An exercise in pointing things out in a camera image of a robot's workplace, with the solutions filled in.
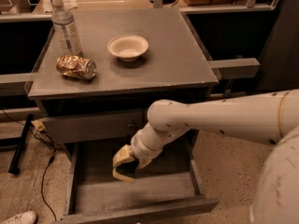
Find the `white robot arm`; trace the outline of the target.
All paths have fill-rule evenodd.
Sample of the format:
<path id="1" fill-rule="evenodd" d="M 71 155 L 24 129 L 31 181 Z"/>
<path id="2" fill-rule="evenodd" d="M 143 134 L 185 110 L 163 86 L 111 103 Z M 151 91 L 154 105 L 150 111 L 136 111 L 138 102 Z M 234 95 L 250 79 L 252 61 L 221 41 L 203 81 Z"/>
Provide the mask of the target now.
<path id="1" fill-rule="evenodd" d="M 250 207 L 250 223 L 299 224 L 299 90 L 196 104 L 159 100 L 149 107 L 147 119 L 113 157 L 115 178 L 133 183 L 137 169 L 191 129 L 274 144 Z"/>

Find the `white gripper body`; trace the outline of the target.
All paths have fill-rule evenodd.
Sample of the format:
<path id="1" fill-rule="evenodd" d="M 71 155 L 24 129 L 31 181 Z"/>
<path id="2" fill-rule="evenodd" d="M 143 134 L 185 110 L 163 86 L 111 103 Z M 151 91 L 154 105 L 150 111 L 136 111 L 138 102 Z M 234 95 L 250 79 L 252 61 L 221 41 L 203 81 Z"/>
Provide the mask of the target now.
<path id="1" fill-rule="evenodd" d="M 154 150 L 145 145 L 141 139 L 142 133 L 138 131 L 131 139 L 131 149 L 134 156 L 140 161 L 151 161 L 158 157 L 162 152 L 161 149 Z"/>

